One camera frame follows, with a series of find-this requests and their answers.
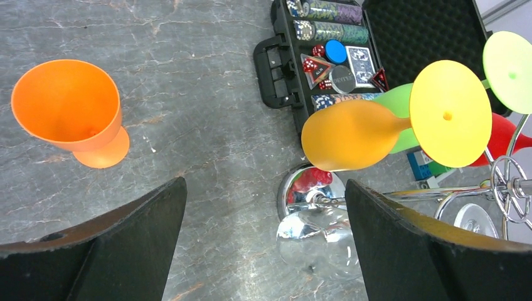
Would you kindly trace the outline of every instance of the blue poker chip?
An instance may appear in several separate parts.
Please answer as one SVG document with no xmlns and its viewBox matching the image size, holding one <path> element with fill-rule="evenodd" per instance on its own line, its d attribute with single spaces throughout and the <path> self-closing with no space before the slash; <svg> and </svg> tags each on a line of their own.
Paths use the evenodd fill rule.
<svg viewBox="0 0 532 301">
<path fill-rule="evenodd" d="M 348 53 L 346 47 L 336 41 L 331 40 L 325 44 L 325 56 L 331 63 L 341 64 L 348 59 Z"/>
</svg>

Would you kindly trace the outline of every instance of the blue box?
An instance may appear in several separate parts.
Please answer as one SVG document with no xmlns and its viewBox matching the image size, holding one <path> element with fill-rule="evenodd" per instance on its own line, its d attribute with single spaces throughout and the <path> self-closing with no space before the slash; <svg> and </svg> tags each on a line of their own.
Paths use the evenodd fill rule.
<svg viewBox="0 0 532 301">
<path fill-rule="evenodd" d="M 428 168 L 428 164 L 424 165 L 418 165 L 417 160 L 414 153 L 407 154 L 408 162 L 410 163 L 410 167 L 412 168 L 412 172 L 414 173 L 414 178 L 416 181 L 421 181 L 428 179 L 432 177 L 432 173 L 430 172 L 430 169 Z"/>
</svg>

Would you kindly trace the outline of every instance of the triangle chip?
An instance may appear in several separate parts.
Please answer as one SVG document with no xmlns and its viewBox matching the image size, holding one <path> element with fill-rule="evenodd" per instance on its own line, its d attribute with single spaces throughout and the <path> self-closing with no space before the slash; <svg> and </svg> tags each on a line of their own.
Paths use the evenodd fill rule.
<svg viewBox="0 0 532 301">
<path fill-rule="evenodd" d="M 313 89 L 319 82 L 327 79 L 329 73 L 336 66 L 322 58 L 301 54 L 301 61 L 305 61 L 305 59 L 310 59 L 317 65 L 317 68 L 312 72 L 305 72 L 310 89 Z"/>
<path fill-rule="evenodd" d="M 371 78 L 372 84 L 374 84 L 377 88 L 380 88 L 384 92 L 388 91 L 390 89 L 390 86 L 388 86 L 388 80 L 386 79 L 386 73 L 384 71 L 384 68 L 380 68 L 375 75 Z"/>
</svg>

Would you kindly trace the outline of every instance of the case handle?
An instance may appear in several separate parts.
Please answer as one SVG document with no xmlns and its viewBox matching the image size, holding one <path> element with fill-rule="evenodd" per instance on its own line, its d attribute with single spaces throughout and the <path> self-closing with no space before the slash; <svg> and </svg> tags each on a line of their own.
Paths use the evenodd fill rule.
<svg viewBox="0 0 532 301">
<path fill-rule="evenodd" d="M 276 35 L 273 38 L 260 42 L 253 51 L 253 61 L 255 62 L 255 70 L 257 71 L 260 96 L 262 97 L 262 102 L 270 108 L 284 108 L 295 104 L 295 97 L 293 95 L 277 96 L 277 92 L 275 91 L 276 80 L 274 80 L 272 75 L 272 69 L 278 66 L 270 66 L 268 50 L 278 48 L 281 43 L 282 38 Z"/>
</svg>

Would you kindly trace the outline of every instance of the cup base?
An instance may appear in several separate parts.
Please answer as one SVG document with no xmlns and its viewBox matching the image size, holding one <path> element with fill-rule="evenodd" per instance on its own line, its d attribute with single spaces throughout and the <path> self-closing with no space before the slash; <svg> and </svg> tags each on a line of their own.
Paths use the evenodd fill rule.
<svg viewBox="0 0 532 301">
<path fill-rule="evenodd" d="M 129 151 L 129 135 L 120 127 L 115 139 L 104 147 L 90 152 L 72 152 L 83 165 L 92 168 L 106 168 L 118 164 Z"/>
</svg>

